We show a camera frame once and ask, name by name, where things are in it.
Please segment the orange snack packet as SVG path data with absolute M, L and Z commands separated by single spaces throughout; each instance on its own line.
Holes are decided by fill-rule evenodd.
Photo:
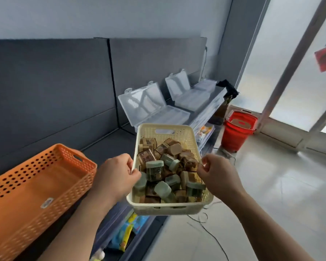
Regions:
M 213 124 L 205 124 L 196 134 L 196 142 L 198 145 L 202 144 L 207 136 L 214 130 Z

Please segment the orange plastic basket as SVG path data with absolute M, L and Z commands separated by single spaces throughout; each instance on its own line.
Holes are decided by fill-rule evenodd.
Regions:
M 97 164 L 55 144 L 0 175 L 0 261 L 12 261 L 90 188 Z

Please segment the dark grey shelf unit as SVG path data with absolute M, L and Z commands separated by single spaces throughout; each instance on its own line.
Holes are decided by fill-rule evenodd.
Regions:
M 201 73 L 207 38 L 0 40 L 0 175 L 53 144 L 101 164 L 134 155 L 117 96 L 185 69 Z

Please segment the blue yellow snack packet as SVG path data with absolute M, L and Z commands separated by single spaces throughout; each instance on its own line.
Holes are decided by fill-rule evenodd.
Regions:
M 111 239 L 108 248 L 124 252 L 129 244 L 131 234 L 137 235 L 148 219 L 149 216 L 137 215 L 133 212 Z

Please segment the red shopping basket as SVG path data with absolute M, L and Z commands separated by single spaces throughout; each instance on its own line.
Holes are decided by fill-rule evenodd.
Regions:
M 254 134 L 258 118 L 250 112 L 233 110 L 224 121 L 221 147 L 237 153 L 247 138 Z

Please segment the person's left hand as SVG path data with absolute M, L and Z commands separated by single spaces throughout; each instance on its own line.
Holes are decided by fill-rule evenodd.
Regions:
M 132 190 L 129 185 L 129 175 L 133 169 L 133 159 L 129 154 L 123 153 L 107 159 L 97 170 L 92 194 L 97 199 L 116 203 L 126 197 Z

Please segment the closed clear plastic case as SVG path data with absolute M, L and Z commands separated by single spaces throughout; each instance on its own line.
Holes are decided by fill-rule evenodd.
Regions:
M 193 85 L 192 88 L 212 93 L 215 90 L 217 83 L 218 82 L 216 80 L 205 78 L 200 82 L 196 83 L 195 85 Z

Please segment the person's right hand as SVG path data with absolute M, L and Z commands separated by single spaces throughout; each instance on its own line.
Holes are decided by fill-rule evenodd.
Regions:
M 224 157 L 210 153 L 205 155 L 198 165 L 197 171 L 208 172 L 207 189 L 227 205 L 248 195 L 237 170 Z

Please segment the person's left forearm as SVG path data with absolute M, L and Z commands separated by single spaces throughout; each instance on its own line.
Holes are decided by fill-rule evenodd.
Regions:
M 37 261 L 89 261 L 97 229 L 130 190 L 91 188 L 86 198 Z

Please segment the pile of small lidded jars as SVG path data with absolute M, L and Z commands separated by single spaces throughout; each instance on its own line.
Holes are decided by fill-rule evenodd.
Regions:
M 200 162 L 194 138 L 140 137 L 134 166 L 142 176 L 134 185 L 136 204 L 200 203 L 206 186 L 197 175 Z

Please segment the large open clear plastic case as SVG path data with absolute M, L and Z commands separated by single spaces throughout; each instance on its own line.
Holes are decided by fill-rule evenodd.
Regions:
M 142 123 L 182 125 L 190 117 L 190 112 L 166 104 L 157 82 L 128 88 L 118 99 L 135 132 Z

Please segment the metal window frame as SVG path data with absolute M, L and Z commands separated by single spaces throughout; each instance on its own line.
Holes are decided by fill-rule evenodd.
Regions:
M 326 155 L 326 72 L 314 53 L 326 47 L 321 0 L 261 114 L 259 132 L 295 152 Z

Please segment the small open clear plastic case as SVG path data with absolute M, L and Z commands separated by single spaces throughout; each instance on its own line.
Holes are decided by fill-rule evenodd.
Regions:
M 193 89 L 185 70 L 181 70 L 177 74 L 171 73 L 165 78 L 165 82 L 174 105 L 183 109 L 195 112 L 211 96 L 209 92 Z

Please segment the cream plastic basket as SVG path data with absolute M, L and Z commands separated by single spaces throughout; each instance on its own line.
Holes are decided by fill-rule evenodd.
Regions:
M 132 170 L 139 169 L 138 149 L 139 141 L 141 138 L 155 138 L 158 144 L 163 143 L 164 140 L 172 138 L 182 142 L 182 146 L 191 150 L 195 154 L 199 163 L 202 162 L 198 146 L 195 140 L 194 131 L 188 125 L 165 125 L 165 124 L 153 124 L 143 123 L 139 125 L 137 129 L 137 137 L 135 143 L 135 157 L 133 158 Z M 213 201 L 213 195 L 207 189 L 203 192 L 201 202 L 185 202 L 185 203 L 167 203 L 167 204 L 145 204 L 136 203 L 131 191 L 127 197 L 127 202 L 131 205 L 134 212 L 138 215 L 152 215 L 152 216 L 172 216 L 172 215 L 196 215 L 206 205 L 209 205 Z

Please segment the person's right forearm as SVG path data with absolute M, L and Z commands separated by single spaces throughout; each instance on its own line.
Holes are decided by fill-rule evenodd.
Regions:
M 217 197 L 240 221 L 258 261 L 315 261 L 245 191 Z

